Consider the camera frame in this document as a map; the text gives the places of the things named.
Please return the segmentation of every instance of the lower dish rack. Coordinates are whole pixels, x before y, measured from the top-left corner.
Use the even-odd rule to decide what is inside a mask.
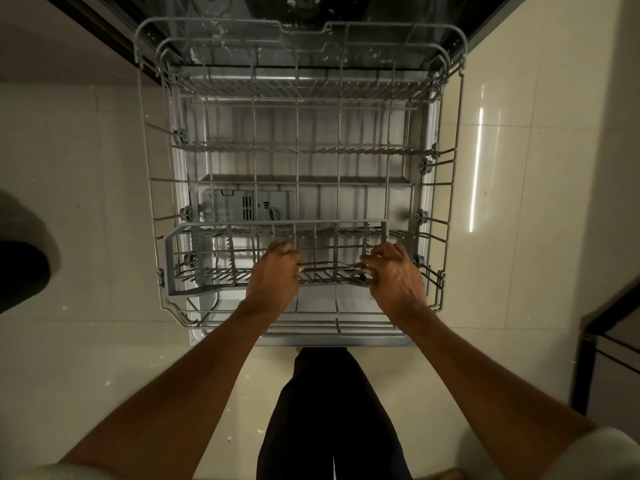
[[[148,23],[170,35],[155,60],[136,53],[163,86],[156,121],[140,71],[161,306],[203,337],[242,300],[269,243],[286,240],[305,258],[300,292],[259,344],[410,344],[371,298],[359,256],[402,243],[441,309],[457,141],[440,147],[440,108],[454,75],[460,108],[464,35],[419,23]]]

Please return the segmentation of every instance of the tile floor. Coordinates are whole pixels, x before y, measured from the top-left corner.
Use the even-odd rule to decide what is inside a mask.
[[[629,158],[640,104],[625,92],[637,79],[638,8],[526,0],[468,59],[442,317],[564,401],[580,320],[640,272],[640,164]],[[9,478],[57,460],[188,342],[157,307],[135,90],[0,84],[0,139],[2,237],[36,243],[56,270],[0,319],[0,477]],[[453,465],[495,474],[417,350],[353,353],[414,476]],[[198,478],[254,476],[259,430],[293,358],[253,350]]]

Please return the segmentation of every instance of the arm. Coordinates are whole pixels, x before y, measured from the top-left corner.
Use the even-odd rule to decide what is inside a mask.
[[[228,320],[117,407],[60,463],[126,479],[193,478],[247,355],[298,292],[300,259],[290,243],[272,243]]]
[[[469,345],[427,306],[422,275],[402,245],[361,257],[371,294],[436,370],[469,425],[508,479],[537,479],[596,425]]]

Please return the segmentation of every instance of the white sleeve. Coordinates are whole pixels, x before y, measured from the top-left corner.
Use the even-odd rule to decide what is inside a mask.
[[[640,446],[622,431],[599,428],[569,446],[542,480],[638,480]]]
[[[119,478],[82,465],[47,465],[20,474],[15,480],[119,480]]]

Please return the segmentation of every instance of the dishwasher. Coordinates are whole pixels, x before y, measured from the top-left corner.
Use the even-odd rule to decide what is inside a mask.
[[[443,307],[464,33],[156,17],[136,35],[147,23],[168,34],[152,60],[164,119],[146,116],[138,76],[161,307],[197,343],[243,299],[269,243],[286,240],[304,256],[300,291],[258,345],[411,345],[371,297],[359,256],[402,243],[429,306]],[[441,148],[453,77],[455,142]]]

